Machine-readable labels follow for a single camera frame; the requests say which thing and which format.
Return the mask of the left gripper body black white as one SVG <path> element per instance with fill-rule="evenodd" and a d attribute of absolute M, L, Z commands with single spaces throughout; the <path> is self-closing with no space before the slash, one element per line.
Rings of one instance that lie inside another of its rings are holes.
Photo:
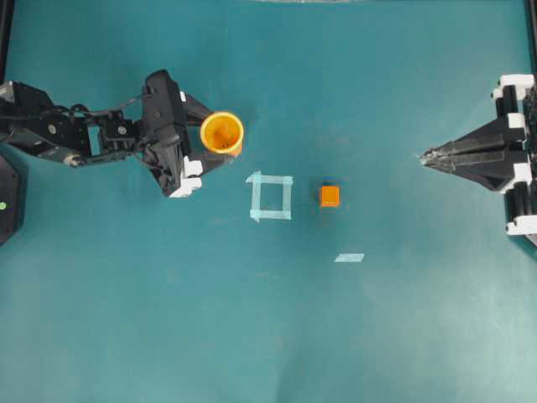
<path fill-rule="evenodd" d="M 188 197 L 202 187 L 202 163 L 190 155 L 186 107 L 187 96 L 168 71 L 146 78 L 138 147 L 142 162 L 168 198 Z"/>

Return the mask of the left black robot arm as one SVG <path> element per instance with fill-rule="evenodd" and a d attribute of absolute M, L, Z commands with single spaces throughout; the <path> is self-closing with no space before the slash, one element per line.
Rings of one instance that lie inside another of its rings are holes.
<path fill-rule="evenodd" d="M 213 112 L 180 90 L 166 70 L 149 75 L 138 96 L 142 116 L 123 108 L 63 107 L 46 92 L 7 81 L 1 85 L 1 140 L 25 154 L 81 167 L 136 157 L 164 196 L 187 197 L 201 177 L 242 152 L 244 127 L 228 112 Z"/>

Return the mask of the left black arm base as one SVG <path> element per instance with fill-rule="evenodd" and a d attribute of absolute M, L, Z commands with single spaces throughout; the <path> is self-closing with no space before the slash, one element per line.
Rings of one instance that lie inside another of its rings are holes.
<path fill-rule="evenodd" d="M 1 149 L 1 245 L 23 226 L 28 172 L 28 166 L 14 152 Z"/>

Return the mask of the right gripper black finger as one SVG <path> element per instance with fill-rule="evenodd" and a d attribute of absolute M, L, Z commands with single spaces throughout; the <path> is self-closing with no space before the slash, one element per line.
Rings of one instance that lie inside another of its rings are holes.
<path fill-rule="evenodd" d="M 524 141 L 524 116 L 503 116 L 459 139 L 426 150 L 420 156 L 420 161 L 432 162 L 452 155 L 487 152 L 522 141 Z"/>
<path fill-rule="evenodd" d="M 423 165 L 476 182 L 490 191 L 505 194 L 524 183 L 524 152 L 489 151 L 443 157 Z"/>

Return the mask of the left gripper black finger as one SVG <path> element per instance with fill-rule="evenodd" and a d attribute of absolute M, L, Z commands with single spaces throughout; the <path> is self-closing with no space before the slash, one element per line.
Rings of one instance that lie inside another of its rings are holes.
<path fill-rule="evenodd" d="M 202 164 L 202 174 L 206 175 L 212 170 L 215 170 L 224 164 L 230 163 L 235 160 L 235 157 L 231 154 L 219 154 L 210 150 L 204 149 L 199 154 L 199 160 Z"/>
<path fill-rule="evenodd" d="M 191 94 L 180 92 L 180 98 L 186 114 L 186 123 L 188 125 L 202 125 L 202 123 L 211 115 L 213 111 L 198 101 Z"/>

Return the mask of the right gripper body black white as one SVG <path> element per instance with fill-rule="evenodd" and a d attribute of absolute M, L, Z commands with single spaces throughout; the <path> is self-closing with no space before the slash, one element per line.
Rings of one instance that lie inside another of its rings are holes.
<path fill-rule="evenodd" d="M 491 97 L 497 115 L 507 115 L 523 128 L 524 140 L 517 140 L 516 150 L 524 151 L 527 160 L 514 164 L 514 178 L 500 191 L 506 213 L 506 233 L 523 237 L 536 245 L 536 78 L 534 75 L 504 75 Z"/>

